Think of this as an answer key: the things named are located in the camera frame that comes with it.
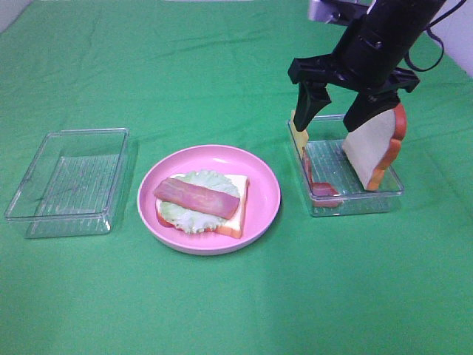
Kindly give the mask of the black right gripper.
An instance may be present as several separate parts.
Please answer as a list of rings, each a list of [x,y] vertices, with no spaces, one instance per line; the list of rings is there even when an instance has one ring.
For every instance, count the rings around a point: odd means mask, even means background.
[[[299,84],[293,119],[297,131],[305,130],[316,114],[331,103],[326,84],[361,92],[343,120],[347,131],[353,132],[376,115],[394,109],[401,102],[397,89],[411,93],[420,83],[413,71],[400,67],[382,81],[369,82],[366,75],[359,77],[343,68],[331,54],[295,58],[287,73],[293,84]]]

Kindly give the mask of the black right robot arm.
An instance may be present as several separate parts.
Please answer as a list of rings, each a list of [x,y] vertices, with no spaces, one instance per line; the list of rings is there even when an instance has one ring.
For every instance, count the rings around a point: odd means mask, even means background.
[[[411,92],[419,83],[413,71],[398,65],[442,6],[442,1],[375,1],[350,22],[330,54],[293,59],[288,75],[299,87],[296,129],[306,129],[331,102],[328,84],[357,94],[344,116],[349,132],[395,108],[398,90]]]

